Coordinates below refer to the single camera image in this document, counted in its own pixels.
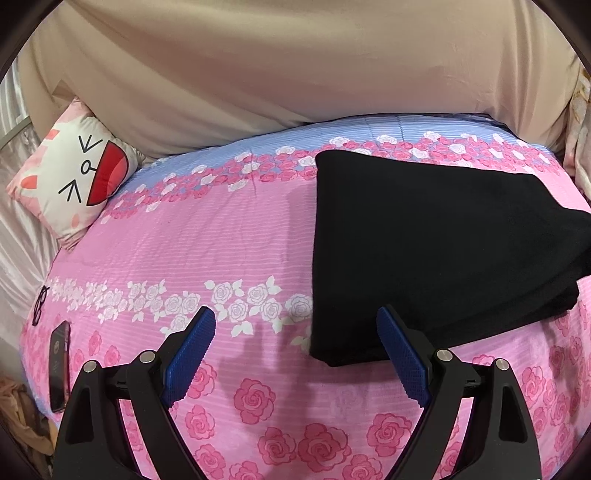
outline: folded black fabric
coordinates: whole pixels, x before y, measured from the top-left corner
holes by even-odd
[[[310,353],[332,366],[387,359],[391,303],[437,348],[558,315],[591,273],[591,215],[534,175],[317,155]]]

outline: phone screen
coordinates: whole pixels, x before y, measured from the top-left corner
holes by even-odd
[[[63,411],[70,395],[68,347],[70,324],[62,322],[51,333],[49,345],[49,400],[53,413]]]

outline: beige curtain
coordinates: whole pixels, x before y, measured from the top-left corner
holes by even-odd
[[[580,69],[531,0],[69,0],[20,65],[40,136],[76,94],[153,157],[382,112],[488,113],[559,150]]]

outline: pink floral bedsheet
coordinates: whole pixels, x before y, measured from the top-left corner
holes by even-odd
[[[329,368],[307,354],[315,154],[344,148],[527,172],[562,205],[589,206],[547,150],[494,125],[414,116],[372,122],[266,135],[138,172],[76,249],[59,253],[40,323],[23,331],[22,360],[40,408],[48,411],[48,340],[62,320],[72,324],[73,384],[85,361],[116,365],[157,349],[206,304],[217,315],[216,336],[171,414],[208,478],[385,478],[420,416],[417,403],[389,362]],[[359,181],[364,175],[360,164]],[[591,422],[591,282],[579,286],[579,302],[564,316],[453,349],[465,361],[512,364],[546,480]],[[469,406],[437,479],[452,471]],[[122,410],[142,472],[156,478],[131,403]]]

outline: pillow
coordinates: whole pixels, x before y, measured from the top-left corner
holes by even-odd
[[[115,138],[76,98],[7,192],[70,249],[141,160],[136,149]]]

